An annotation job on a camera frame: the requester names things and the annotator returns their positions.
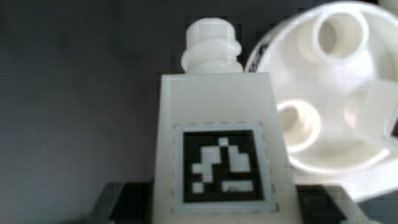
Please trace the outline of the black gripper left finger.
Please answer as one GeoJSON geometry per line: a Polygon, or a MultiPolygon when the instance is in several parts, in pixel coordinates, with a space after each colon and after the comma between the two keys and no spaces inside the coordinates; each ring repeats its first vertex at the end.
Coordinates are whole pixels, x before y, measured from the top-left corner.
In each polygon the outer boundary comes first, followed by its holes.
{"type": "Polygon", "coordinates": [[[153,183],[105,185],[87,224],[151,224],[153,183]]]}

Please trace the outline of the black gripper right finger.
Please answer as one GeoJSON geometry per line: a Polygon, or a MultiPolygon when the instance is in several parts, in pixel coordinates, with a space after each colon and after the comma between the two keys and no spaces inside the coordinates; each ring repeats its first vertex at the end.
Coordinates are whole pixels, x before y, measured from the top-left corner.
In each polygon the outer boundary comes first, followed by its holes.
{"type": "Polygon", "coordinates": [[[372,224],[340,185],[299,185],[304,224],[372,224]]]}

